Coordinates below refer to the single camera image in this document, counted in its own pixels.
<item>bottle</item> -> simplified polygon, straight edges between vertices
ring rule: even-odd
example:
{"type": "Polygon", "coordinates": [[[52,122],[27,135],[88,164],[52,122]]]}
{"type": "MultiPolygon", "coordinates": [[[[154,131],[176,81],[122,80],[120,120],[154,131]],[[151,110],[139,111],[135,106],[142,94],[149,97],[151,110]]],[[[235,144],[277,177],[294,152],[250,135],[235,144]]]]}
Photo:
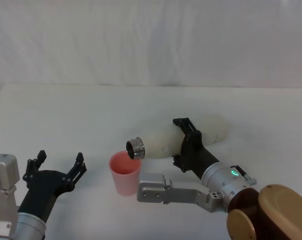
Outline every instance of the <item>bottle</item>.
{"type": "MultiPolygon", "coordinates": [[[[219,115],[204,115],[190,118],[195,128],[202,132],[204,146],[226,139],[228,123],[219,115]]],[[[173,122],[148,129],[145,134],[126,142],[126,150],[131,159],[165,159],[180,154],[185,134],[173,122]]]]}

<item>green led light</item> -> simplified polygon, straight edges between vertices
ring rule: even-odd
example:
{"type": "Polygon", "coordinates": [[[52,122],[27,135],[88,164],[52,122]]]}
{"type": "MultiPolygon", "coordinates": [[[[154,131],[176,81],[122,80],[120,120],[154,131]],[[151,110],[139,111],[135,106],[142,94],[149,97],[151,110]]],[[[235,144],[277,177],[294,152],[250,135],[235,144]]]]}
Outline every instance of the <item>green led light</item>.
{"type": "Polygon", "coordinates": [[[239,176],[239,173],[237,173],[236,171],[231,171],[231,173],[233,174],[233,175],[236,175],[236,176],[239,176]]]}

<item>white table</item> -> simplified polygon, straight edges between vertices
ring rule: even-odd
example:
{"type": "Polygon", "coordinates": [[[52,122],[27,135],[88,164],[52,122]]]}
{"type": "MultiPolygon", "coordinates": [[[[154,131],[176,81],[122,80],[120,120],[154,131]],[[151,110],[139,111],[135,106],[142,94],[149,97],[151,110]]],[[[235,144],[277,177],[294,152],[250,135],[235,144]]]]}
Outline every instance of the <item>white table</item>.
{"type": "MultiPolygon", "coordinates": [[[[258,190],[283,184],[302,195],[302,89],[10,84],[0,92],[0,153],[17,157],[22,176],[41,149],[48,156],[41,169],[62,172],[83,152],[88,171],[58,198],[48,240],[227,240],[226,213],[119,196],[108,169],[110,156],[138,135],[136,126],[198,113],[231,123],[227,140],[208,147],[220,161],[242,166],[258,190]]],[[[146,159],[142,170],[198,181],[172,162],[146,159]]],[[[17,188],[20,204],[25,182],[17,188]]]]}

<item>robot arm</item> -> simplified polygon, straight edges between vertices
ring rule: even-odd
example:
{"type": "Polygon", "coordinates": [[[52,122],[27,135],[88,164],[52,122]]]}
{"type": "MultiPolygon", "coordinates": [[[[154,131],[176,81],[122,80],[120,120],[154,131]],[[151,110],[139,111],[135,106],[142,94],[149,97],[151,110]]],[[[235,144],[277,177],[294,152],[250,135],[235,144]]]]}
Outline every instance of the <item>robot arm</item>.
{"type": "Polygon", "coordinates": [[[257,183],[239,166],[219,162],[202,144],[201,132],[188,118],[174,119],[185,134],[174,165],[193,171],[201,183],[172,182],[160,173],[141,173],[137,200],[168,204],[194,203],[214,212],[227,213],[232,240],[302,240],[302,197],[292,189],[271,184],[260,192],[257,183]]]}
{"type": "Polygon", "coordinates": [[[17,159],[0,154],[0,240],[43,240],[46,222],[57,198],[71,192],[86,172],[82,153],[76,157],[68,173],[41,170],[47,155],[40,151],[36,159],[29,159],[23,180],[29,189],[17,211],[14,191],[19,181],[17,159]]]}
{"type": "Polygon", "coordinates": [[[250,187],[256,183],[255,179],[250,178],[239,166],[230,168],[224,165],[203,146],[202,133],[189,118],[177,118],[173,123],[185,134],[180,154],[173,156],[173,165],[183,173],[193,171],[202,184],[172,182],[168,176],[160,173],[141,173],[138,201],[193,203],[209,212],[214,212],[216,208],[228,212],[229,207],[238,201],[238,194],[255,191],[250,187]]]}

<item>metal bracket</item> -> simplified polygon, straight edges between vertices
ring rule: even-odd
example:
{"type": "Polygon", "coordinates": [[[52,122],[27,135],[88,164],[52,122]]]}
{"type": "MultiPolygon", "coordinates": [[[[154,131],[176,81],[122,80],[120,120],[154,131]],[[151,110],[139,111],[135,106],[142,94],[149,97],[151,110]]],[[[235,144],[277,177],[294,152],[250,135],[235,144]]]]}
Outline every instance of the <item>metal bracket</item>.
{"type": "Polygon", "coordinates": [[[19,181],[18,162],[15,156],[0,154],[0,236],[11,236],[17,226],[18,212],[15,184],[19,181]]]}
{"type": "Polygon", "coordinates": [[[188,203],[212,213],[221,207],[224,196],[196,182],[174,182],[161,173],[141,173],[137,200],[147,203],[188,203]]]}

